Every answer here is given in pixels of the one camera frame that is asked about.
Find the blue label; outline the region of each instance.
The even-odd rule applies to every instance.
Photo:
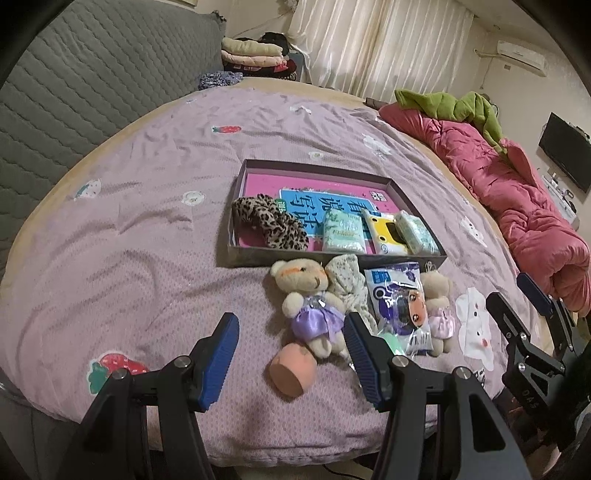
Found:
[[[385,283],[390,282],[390,274],[387,270],[372,270],[371,276],[374,279],[374,283]]]
[[[285,201],[287,211],[304,224],[308,236],[321,238],[326,212],[336,209],[360,216],[363,224],[363,236],[366,240],[371,240],[369,228],[365,224],[362,214],[363,210],[370,212],[375,210],[375,205],[369,200],[336,193],[312,192],[311,190],[304,192],[282,189],[279,194],[281,199]]]

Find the screw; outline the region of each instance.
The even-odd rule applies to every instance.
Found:
[[[397,367],[404,368],[408,366],[408,358],[402,355],[397,355],[394,358],[392,358],[392,363]]]
[[[177,368],[186,368],[191,365],[191,357],[181,355],[174,359],[174,366]]]
[[[125,368],[118,368],[117,370],[115,370],[111,376],[115,379],[115,380],[123,380],[125,378],[125,376],[127,375],[127,370]]]
[[[456,375],[462,380],[468,380],[472,376],[472,372],[466,367],[458,367],[456,368]]]

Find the purple bedsheet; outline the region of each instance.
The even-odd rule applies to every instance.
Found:
[[[241,130],[213,128],[232,126]],[[80,187],[100,185],[73,189],[39,222],[28,261],[0,299],[0,366],[36,407],[79,421],[94,398],[93,382],[96,388],[105,374],[100,360],[121,359],[109,353],[161,368],[232,311],[241,321],[240,342],[220,400],[198,416],[213,463],[302,465],[379,449],[387,415],[373,410],[346,365],[320,365],[311,390],[292,402],[279,398],[265,376],[289,338],[284,294],[266,268],[223,266],[230,193],[246,158],[392,177],[447,251],[441,272],[453,280],[453,311],[469,287],[484,296],[500,291],[536,339],[537,316],[515,285],[504,242],[374,111],[216,88],[191,95],[105,154]],[[464,356],[457,329],[451,353],[417,361],[442,371],[481,370],[487,392],[497,394],[506,353],[492,321],[490,331],[493,370]],[[435,419],[429,409],[427,425]],[[150,442],[160,442],[153,410]]]

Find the cable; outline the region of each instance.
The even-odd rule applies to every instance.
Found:
[[[542,133],[540,134],[540,137],[538,139],[538,143],[540,143],[540,140],[542,140],[542,137],[544,136],[544,132],[546,131],[546,125],[548,125],[548,122],[546,122],[544,124],[544,126],[542,127]]]
[[[486,68],[486,72],[484,74],[484,77],[482,77],[482,84],[480,86],[480,90],[484,90],[484,82],[486,81],[486,77],[488,75],[489,70],[491,69],[491,65],[492,65],[492,61],[495,59],[496,57],[491,57],[490,62],[488,63],[488,67]]]
[[[488,58],[488,57],[497,58],[497,57],[500,57],[500,55],[498,53],[487,53],[485,51],[479,51],[477,49],[474,49],[474,53],[476,55],[478,55],[479,57],[484,57],[484,58]]]
[[[345,476],[347,478],[355,478],[356,480],[365,480],[365,478],[362,478],[362,477],[357,476],[357,475],[349,475],[348,473],[338,473],[338,472],[335,472],[334,470],[331,470],[330,468],[328,468],[326,465],[323,465],[323,467],[326,468],[333,475]]]

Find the cartoon face print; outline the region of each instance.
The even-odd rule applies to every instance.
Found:
[[[320,160],[324,158],[324,154],[322,152],[308,152],[308,155],[312,160]]]
[[[306,112],[308,115],[312,114],[312,110],[310,110],[309,108],[306,108],[303,105],[294,105],[290,107],[290,111],[291,112],[299,112],[300,110],[303,110],[304,112]]]
[[[389,146],[380,142],[379,140],[376,140],[371,135],[363,134],[363,144],[370,150],[373,150],[376,155],[390,155],[392,151]]]
[[[80,190],[78,190],[76,192],[76,195],[74,195],[74,200],[79,199],[79,198],[93,199],[100,193],[102,188],[103,188],[103,184],[100,181],[100,179],[91,180],[91,181],[85,183],[82,187],[80,187]]]
[[[194,207],[195,205],[199,205],[203,203],[205,200],[205,194],[203,192],[185,192],[183,194],[183,202],[185,205],[189,205],[190,207]]]
[[[408,293],[408,311],[410,320],[416,328],[420,328],[427,318],[427,308],[423,295],[418,290],[411,290]]]
[[[399,335],[410,335],[427,320],[423,294],[418,290],[399,288],[386,284],[374,289],[379,314],[386,319]]]
[[[493,371],[494,354],[491,345],[490,314],[486,311],[486,299],[477,289],[470,287],[456,300],[457,318],[460,320],[458,338],[464,356],[481,360],[484,368]]]
[[[468,217],[464,217],[460,222],[468,234],[474,238],[478,243],[480,243],[483,247],[487,248],[486,243],[484,242],[484,235],[476,230],[474,224],[468,219]]]

